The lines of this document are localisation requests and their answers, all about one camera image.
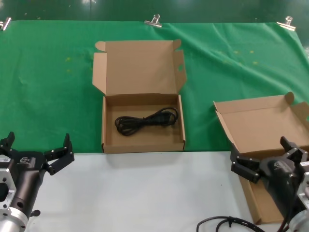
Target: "cardboard box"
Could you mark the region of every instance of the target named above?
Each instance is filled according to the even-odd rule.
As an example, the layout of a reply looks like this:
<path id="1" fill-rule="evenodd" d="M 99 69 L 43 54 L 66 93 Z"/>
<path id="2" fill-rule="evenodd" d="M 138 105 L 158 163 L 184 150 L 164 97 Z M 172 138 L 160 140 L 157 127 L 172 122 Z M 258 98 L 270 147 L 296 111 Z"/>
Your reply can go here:
<path id="1" fill-rule="evenodd" d="M 263 159 L 281 156 L 281 136 L 309 150 L 309 106 L 292 105 L 294 95 L 214 102 L 228 139 L 242 155 Z M 240 177 L 254 223 L 281 222 L 283 217 L 262 181 L 257 184 Z"/>
<path id="2" fill-rule="evenodd" d="M 181 41 L 97 42 L 92 83 L 103 97 L 102 147 L 105 153 L 179 151 L 185 133 L 178 92 L 187 80 Z M 148 126 L 131 136 L 114 124 L 119 116 L 147 117 L 164 107 L 179 117 L 173 126 Z"/>

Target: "black cable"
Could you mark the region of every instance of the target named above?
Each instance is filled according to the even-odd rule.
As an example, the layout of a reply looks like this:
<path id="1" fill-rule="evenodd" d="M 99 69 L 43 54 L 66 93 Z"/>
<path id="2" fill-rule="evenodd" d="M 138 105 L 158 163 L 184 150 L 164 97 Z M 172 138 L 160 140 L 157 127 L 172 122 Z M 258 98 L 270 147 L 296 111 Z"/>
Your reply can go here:
<path id="1" fill-rule="evenodd" d="M 264 230 L 262 230 L 261 228 L 257 227 L 256 225 L 252 224 L 251 222 L 248 222 L 246 220 L 243 220 L 243 219 L 240 219 L 240 218 L 237 218 L 237 217 L 226 217 L 226 216 L 210 217 L 208 219 L 202 220 L 201 222 L 199 222 L 197 224 L 197 232 L 198 232 L 199 226 L 201 224 L 203 224 L 203 223 L 205 223 L 207 221 L 210 221 L 210 220 L 214 220 L 214 219 L 224 219 L 223 221 L 219 222 L 219 224 L 217 225 L 216 232 L 219 231 L 219 227 L 223 223 L 225 223 L 225 222 L 228 222 L 230 227 L 232 226 L 232 223 L 236 223 L 236 224 L 248 227 L 249 229 L 251 229 L 251 230 L 253 230 L 255 232 L 265 232 Z"/>
<path id="2" fill-rule="evenodd" d="M 167 107 L 158 112 L 144 118 L 122 116 L 115 120 L 115 126 L 119 133 L 124 136 L 129 136 L 139 131 L 144 126 L 170 126 L 175 124 L 178 119 L 178 112 L 175 108 Z"/>
<path id="3" fill-rule="evenodd" d="M 287 232 L 287 230 L 289 229 L 290 227 L 289 226 L 286 226 L 282 232 Z"/>
<path id="4" fill-rule="evenodd" d="M 280 227 L 279 227 L 277 232 L 284 232 L 284 229 L 285 229 L 284 226 L 285 226 L 286 222 L 288 221 L 288 219 L 290 218 L 292 210 L 293 210 L 293 207 L 294 207 L 294 204 L 295 204 L 295 202 L 296 202 L 296 200 L 298 198 L 297 190 L 298 190 L 299 186 L 300 186 L 300 184 L 298 184 L 298 187 L 296 187 L 295 190 L 294 190 L 294 196 L 293 196 L 292 201 L 290 202 L 290 207 L 288 209 L 288 212 L 285 215 L 285 217 L 283 219 L 283 222 L 281 223 L 281 225 L 280 225 Z"/>
<path id="5" fill-rule="evenodd" d="M 219 222 L 219 224 L 217 225 L 217 228 L 216 228 L 216 232 L 219 232 L 219 227 L 225 222 L 228 222 L 230 227 L 232 227 L 232 223 L 236 223 L 236 224 L 248 227 L 249 229 L 251 229 L 255 232 L 264 232 L 264 230 L 257 227 L 256 225 L 254 225 L 254 224 L 252 224 L 248 221 L 245 221 L 243 219 L 237 218 L 237 217 L 231 217 L 229 219 L 225 219 L 225 220 Z"/>

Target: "green cloth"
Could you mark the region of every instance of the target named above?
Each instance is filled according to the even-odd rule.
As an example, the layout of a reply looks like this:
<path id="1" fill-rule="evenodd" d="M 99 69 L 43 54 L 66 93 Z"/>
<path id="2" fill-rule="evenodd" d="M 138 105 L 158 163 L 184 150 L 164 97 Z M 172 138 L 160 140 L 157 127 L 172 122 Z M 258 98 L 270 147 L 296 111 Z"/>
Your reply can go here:
<path id="1" fill-rule="evenodd" d="M 187 151 L 228 150 L 212 101 L 293 91 L 309 101 L 309 62 L 295 32 L 274 23 L 15 21 L 0 33 L 0 138 L 15 149 L 101 152 L 103 94 L 92 86 L 97 41 L 182 40 Z"/>

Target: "white table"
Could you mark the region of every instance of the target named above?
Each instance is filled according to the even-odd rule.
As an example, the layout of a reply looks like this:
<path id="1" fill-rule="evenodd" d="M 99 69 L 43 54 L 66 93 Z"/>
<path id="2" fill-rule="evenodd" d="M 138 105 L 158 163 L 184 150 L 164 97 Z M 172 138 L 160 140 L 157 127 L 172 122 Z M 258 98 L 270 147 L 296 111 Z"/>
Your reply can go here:
<path id="1" fill-rule="evenodd" d="M 229 152 L 76 154 L 45 175 L 28 232 L 194 232 L 201 220 L 252 221 Z M 219 220 L 200 232 L 214 232 Z M 263 225 L 267 232 L 279 225 Z M 220 232 L 250 231 L 224 224 Z"/>

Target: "binder clip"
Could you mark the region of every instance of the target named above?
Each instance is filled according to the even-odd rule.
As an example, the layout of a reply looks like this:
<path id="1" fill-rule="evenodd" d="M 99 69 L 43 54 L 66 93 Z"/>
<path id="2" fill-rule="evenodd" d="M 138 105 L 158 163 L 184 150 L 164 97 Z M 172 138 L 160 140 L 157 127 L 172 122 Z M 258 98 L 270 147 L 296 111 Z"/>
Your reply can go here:
<path id="1" fill-rule="evenodd" d="M 155 14 L 152 21 L 145 21 L 145 24 L 150 25 L 150 26 L 154 26 L 157 28 L 161 28 L 162 24 L 159 22 L 160 19 L 160 15 L 159 14 Z"/>
<path id="2" fill-rule="evenodd" d="M 296 27 L 293 27 L 293 26 L 290 25 L 292 20 L 293 20 L 292 17 L 287 16 L 287 17 L 285 18 L 285 23 L 279 23 L 279 22 L 277 22 L 277 24 L 279 24 L 280 27 L 283 27 L 283 28 L 285 28 L 285 29 L 295 31 Z"/>
<path id="3" fill-rule="evenodd" d="M 12 18 L 8 17 L 6 18 L 5 22 L 0 22 L 0 30 L 5 30 L 7 28 L 7 26 L 9 25 L 10 21 L 12 20 Z"/>

